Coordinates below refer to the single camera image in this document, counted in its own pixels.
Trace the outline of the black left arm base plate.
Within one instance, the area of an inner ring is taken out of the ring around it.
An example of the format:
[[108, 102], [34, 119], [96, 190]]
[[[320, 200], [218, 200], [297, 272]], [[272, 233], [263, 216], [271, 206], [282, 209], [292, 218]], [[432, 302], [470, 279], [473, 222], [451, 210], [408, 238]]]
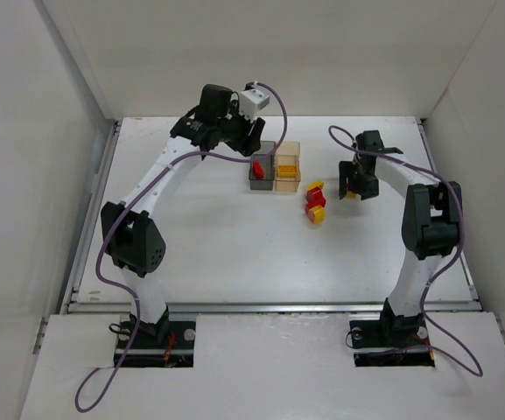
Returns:
[[121, 368], [192, 368], [196, 322], [169, 320], [158, 325], [141, 325], [124, 356]]

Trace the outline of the red lego brick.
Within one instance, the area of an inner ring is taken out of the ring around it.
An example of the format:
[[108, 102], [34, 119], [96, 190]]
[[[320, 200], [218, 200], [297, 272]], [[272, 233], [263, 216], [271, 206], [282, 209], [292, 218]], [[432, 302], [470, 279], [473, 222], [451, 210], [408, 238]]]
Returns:
[[255, 179], [264, 179], [265, 172], [258, 161], [252, 164], [252, 173]]

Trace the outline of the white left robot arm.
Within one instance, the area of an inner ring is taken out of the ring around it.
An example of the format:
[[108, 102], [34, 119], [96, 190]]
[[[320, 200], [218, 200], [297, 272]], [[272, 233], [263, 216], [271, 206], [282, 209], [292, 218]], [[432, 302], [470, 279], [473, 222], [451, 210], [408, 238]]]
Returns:
[[199, 104], [174, 123], [158, 159], [134, 189], [122, 201], [103, 206], [105, 252], [137, 294], [130, 329], [138, 335], [157, 339], [166, 331], [168, 307], [157, 270], [166, 251], [158, 220], [168, 200], [219, 144], [236, 152], [236, 162], [249, 162], [260, 149], [265, 126], [258, 113], [269, 102], [270, 96], [254, 82], [240, 92], [207, 84]]

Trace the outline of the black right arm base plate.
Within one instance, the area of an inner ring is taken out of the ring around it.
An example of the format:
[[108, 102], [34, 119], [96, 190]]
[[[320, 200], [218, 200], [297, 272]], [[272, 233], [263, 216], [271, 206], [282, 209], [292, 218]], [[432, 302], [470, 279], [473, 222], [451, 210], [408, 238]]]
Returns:
[[349, 346], [357, 368], [434, 368], [424, 321], [392, 329], [380, 319], [351, 318]]

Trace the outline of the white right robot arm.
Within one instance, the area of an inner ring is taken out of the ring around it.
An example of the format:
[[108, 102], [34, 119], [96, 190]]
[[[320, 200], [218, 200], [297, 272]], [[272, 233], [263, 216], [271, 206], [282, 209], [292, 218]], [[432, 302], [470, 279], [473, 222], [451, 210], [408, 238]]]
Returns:
[[350, 337], [355, 349], [406, 347], [425, 327], [422, 302], [439, 265], [461, 240], [461, 188], [444, 181], [387, 147], [377, 130], [353, 139], [354, 156], [339, 163], [339, 197], [370, 200], [380, 184], [404, 200], [401, 236], [405, 247], [396, 286], [377, 319], [353, 320]]

